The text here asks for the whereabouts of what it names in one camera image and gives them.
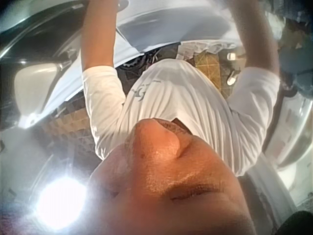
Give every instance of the eye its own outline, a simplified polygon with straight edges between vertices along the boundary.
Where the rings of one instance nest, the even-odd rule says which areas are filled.
[[[179,186],[171,189],[168,193],[172,201],[186,200],[206,193],[222,192],[222,185],[196,185]]]
[[[93,200],[110,200],[114,199],[117,195],[117,191],[107,189],[102,185],[93,185],[90,188],[90,198]]]

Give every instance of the raised arm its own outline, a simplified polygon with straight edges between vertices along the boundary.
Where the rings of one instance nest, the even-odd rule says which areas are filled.
[[[83,70],[113,67],[118,0],[89,0],[82,38]]]
[[[96,153],[104,159],[126,99],[113,68],[118,0],[89,1],[82,39],[83,84]]]
[[[279,74],[277,43],[257,0],[227,0],[246,50],[246,67]]]
[[[246,68],[227,99],[233,133],[239,140],[230,166],[236,175],[255,165],[261,151],[279,90],[276,42],[257,0],[227,0],[246,50]]]

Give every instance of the person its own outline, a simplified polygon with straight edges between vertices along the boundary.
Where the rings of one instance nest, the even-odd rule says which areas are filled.
[[[187,62],[150,66],[125,97],[113,67],[117,0],[90,0],[83,84],[96,153],[88,231],[255,234],[237,176],[252,167],[279,89],[277,45],[257,0],[227,0],[246,68],[224,100]]]

